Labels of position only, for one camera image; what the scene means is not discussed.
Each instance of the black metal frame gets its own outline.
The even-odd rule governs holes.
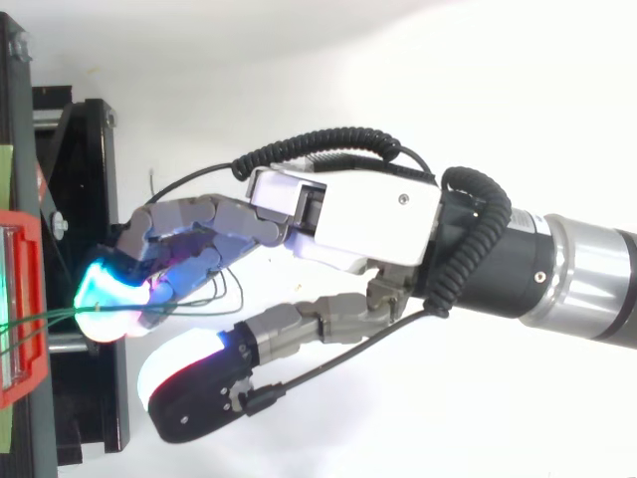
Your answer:
[[[70,94],[33,89],[36,110],[63,110],[55,130],[36,130],[50,192],[41,204],[43,226],[51,228],[55,211],[70,224],[60,241],[51,231],[43,235],[47,303],[57,309],[72,304],[87,257],[117,222],[117,204],[110,106],[102,100],[64,105],[50,95],[62,102]],[[79,332],[74,321],[51,330],[68,332]],[[81,463],[82,443],[103,442],[106,453],[121,451],[129,440],[124,341],[51,355],[51,373],[59,464]]]
[[[48,308],[68,307],[89,249],[105,242],[117,222],[110,107],[102,100],[72,104],[70,89],[32,91],[29,63],[11,49],[22,31],[0,12],[0,144],[14,146],[12,208],[42,212]],[[34,131],[34,105],[64,108],[55,130]],[[42,201],[38,162],[49,186]],[[61,241],[51,230],[54,211],[70,223]],[[70,278],[61,276],[65,268]],[[51,333],[75,327],[67,321]],[[58,464],[82,462],[82,443],[103,442],[109,453],[129,440],[124,342],[50,357],[51,373],[14,404],[11,453],[0,454],[2,478],[57,477]]]
[[[13,145],[12,207],[40,213],[29,64],[11,55],[10,44],[22,32],[0,12],[0,144]],[[3,478],[57,476],[51,378],[14,404],[11,453],[0,455]]]

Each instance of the blue light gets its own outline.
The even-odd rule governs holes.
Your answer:
[[[107,306],[141,306],[148,303],[147,283],[129,286],[115,279],[101,262],[94,262],[78,288],[73,300],[75,308]],[[96,342],[112,342],[122,338],[136,323],[141,311],[88,312],[76,314],[82,332]]]
[[[150,354],[137,378],[137,394],[144,410],[157,388],[187,366],[224,349],[216,332],[191,329],[163,344]]]

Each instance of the silver cylinder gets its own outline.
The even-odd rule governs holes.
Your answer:
[[[49,353],[87,352],[87,340],[82,334],[49,334]]]
[[[520,320],[527,326],[586,339],[604,334],[628,293],[631,262],[622,235],[557,215],[546,216],[555,246],[550,283]]]
[[[58,127],[62,110],[34,110],[33,111],[33,128],[36,131],[55,129]]]

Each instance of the black cylinder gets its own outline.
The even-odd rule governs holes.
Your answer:
[[[427,296],[428,284],[474,227],[481,208],[467,194],[443,193],[434,244],[420,272],[417,297]],[[546,291],[553,256],[548,229],[538,228],[527,212],[514,210],[504,236],[470,276],[456,305],[501,317],[523,316]]]

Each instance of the red object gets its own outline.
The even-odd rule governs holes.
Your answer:
[[[0,210],[0,228],[12,231],[12,234],[5,236],[5,251],[0,253],[5,254],[5,258],[12,259],[13,263],[13,271],[6,271],[7,282],[13,278],[14,286],[9,294],[14,299],[11,309],[15,317],[10,317],[9,321],[20,323],[22,318],[44,312],[40,219],[23,212]],[[44,319],[24,322],[12,329],[17,331],[14,338],[21,341],[45,325]],[[4,356],[11,356],[11,360],[14,360],[12,363],[19,370],[17,376],[12,377],[8,388],[6,377],[2,375],[3,367],[0,366],[0,408],[31,392],[47,376],[49,370],[46,334],[35,334],[15,351],[16,354]]]

